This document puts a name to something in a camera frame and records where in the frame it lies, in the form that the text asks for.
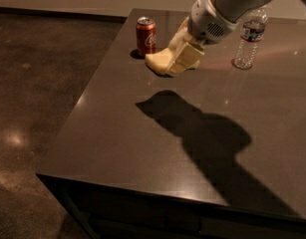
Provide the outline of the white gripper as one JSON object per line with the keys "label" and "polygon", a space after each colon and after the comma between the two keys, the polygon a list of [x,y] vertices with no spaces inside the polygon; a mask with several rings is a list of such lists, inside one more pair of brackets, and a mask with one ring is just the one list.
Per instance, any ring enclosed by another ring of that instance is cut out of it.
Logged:
{"label": "white gripper", "polygon": [[165,73],[175,77],[184,71],[198,66],[204,56],[204,49],[185,41],[187,32],[201,46],[220,43],[237,27],[216,11],[211,0],[196,0],[189,18],[186,17],[168,43],[170,61]]}

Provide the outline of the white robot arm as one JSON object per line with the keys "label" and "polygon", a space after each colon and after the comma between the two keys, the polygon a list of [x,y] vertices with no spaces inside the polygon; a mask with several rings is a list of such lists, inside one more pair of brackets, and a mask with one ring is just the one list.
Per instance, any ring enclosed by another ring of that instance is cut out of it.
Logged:
{"label": "white robot arm", "polygon": [[198,66],[205,46],[241,28],[243,44],[261,41],[267,21],[263,6],[272,0],[196,0],[168,45],[165,73],[176,76]]}

